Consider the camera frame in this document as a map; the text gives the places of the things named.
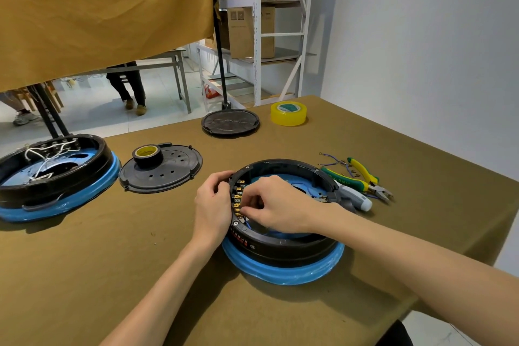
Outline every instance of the packing tape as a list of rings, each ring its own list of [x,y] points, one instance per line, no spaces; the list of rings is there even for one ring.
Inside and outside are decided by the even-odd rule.
[[[298,126],[306,120],[306,106],[297,101],[280,101],[270,107],[270,119],[281,126]]]

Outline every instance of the white metal shelving unit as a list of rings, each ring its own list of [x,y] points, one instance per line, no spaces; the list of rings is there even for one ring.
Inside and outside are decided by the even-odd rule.
[[[252,63],[248,59],[231,59],[230,54],[223,54],[223,58],[229,62],[232,61],[238,65],[242,65],[244,67],[252,67],[254,82],[250,83],[250,88],[253,88],[253,102],[252,101],[240,101],[238,97],[233,94],[229,94],[234,90],[234,87],[239,88],[240,90],[244,89],[243,83],[246,83],[245,80],[242,82],[231,83],[228,81],[228,77],[226,74],[226,88],[228,91],[228,98],[231,105],[234,108],[248,108],[251,106],[260,106],[264,104],[270,104],[277,101],[283,101],[292,97],[299,97],[302,93],[302,81],[305,67],[305,58],[307,56],[306,48],[307,48],[307,37],[308,37],[308,24],[309,24],[309,16],[310,16],[310,5],[311,0],[220,0],[219,1],[220,9],[227,9],[233,7],[251,7],[252,15],[254,17],[254,57],[252,58]],[[261,33],[261,6],[262,5],[274,5],[276,8],[282,7],[299,7],[301,8],[301,29],[299,32],[290,32],[290,33]],[[261,59],[261,37],[272,37],[272,36],[298,36],[300,38],[300,47],[298,51],[287,50],[284,48],[276,48],[275,58],[272,59]],[[197,56],[198,56],[198,64],[201,66],[200,52],[209,52],[217,55],[215,49],[211,49],[209,47],[205,47],[201,44],[197,44]],[[273,62],[283,62],[283,61],[295,61],[295,65],[289,74],[289,77],[279,94],[271,95],[266,93],[261,88],[261,65],[269,64]],[[221,85],[219,84],[219,75],[214,76],[205,76],[203,74],[202,68],[200,71],[200,80],[202,82],[202,87],[204,84],[207,84],[212,89],[216,90],[218,93],[222,94]],[[294,80],[297,72],[299,71],[299,80],[296,83],[296,93],[295,94],[287,94],[287,91],[290,87],[290,84]]]

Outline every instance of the table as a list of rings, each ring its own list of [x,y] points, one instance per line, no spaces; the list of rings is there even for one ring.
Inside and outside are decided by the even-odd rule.
[[[270,158],[321,162],[354,156],[395,195],[374,222],[492,263],[519,207],[519,182],[399,134],[317,97],[308,121],[274,125],[254,108],[257,133],[204,134],[200,120],[107,138],[125,162],[134,148],[172,141],[204,157],[193,181],[134,194],[116,182],[66,217],[0,224],[0,344],[97,345],[138,303],[191,237],[193,198],[211,173]],[[463,184],[442,183],[464,176]],[[478,192],[501,197],[496,202]],[[245,277],[221,249],[195,281],[166,345],[369,346],[417,298],[371,259],[346,250],[326,277],[302,286]]]
[[[74,76],[106,74],[106,73],[123,73],[125,71],[158,69],[161,67],[174,67],[175,81],[177,82],[177,89],[178,89],[178,98],[180,100],[184,100],[186,107],[187,107],[187,113],[190,114],[191,113],[191,103],[189,102],[189,93],[187,91],[186,76],[185,76],[185,72],[184,72],[184,61],[182,60],[182,51],[185,51],[185,50],[186,50],[185,48],[179,47],[179,48],[172,49],[171,51],[166,51],[161,54],[158,54],[155,56],[150,56],[149,58],[144,59],[144,60],[148,60],[148,59],[171,58],[171,63],[157,63],[157,64],[151,64],[151,65],[99,69],[99,70],[88,71],[88,72],[84,72],[84,73],[80,73],[80,74],[75,74]],[[182,91],[180,89],[180,82],[178,81],[177,67],[180,69],[180,76],[182,78],[182,86],[184,87],[184,93],[182,93]]]

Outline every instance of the blue rubber ring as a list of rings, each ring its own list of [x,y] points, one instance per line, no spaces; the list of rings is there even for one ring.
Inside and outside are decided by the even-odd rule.
[[[40,211],[27,212],[22,208],[0,208],[0,219],[10,223],[34,221],[61,215],[73,210],[74,208],[80,207],[104,192],[116,181],[117,176],[119,175],[119,170],[121,169],[121,163],[117,156],[115,156],[114,152],[112,152],[112,156],[114,157],[114,162],[110,169],[92,185],[58,201],[55,205]]]
[[[339,262],[344,252],[344,244],[338,243],[323,259],[303,267],[280,268],[257,262],[239,251],[228,237],[222,242],[225,254],[239,270],[265,282],[281,286],[295,286],[313,282],[325,276]]]

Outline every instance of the left hand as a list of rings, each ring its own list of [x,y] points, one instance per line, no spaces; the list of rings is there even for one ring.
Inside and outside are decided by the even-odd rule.
[[[230,187],[227,180],[234,171],[211,174],[197,190],[195,228],[191,241],[212,254],[224,240],[231,220]]]

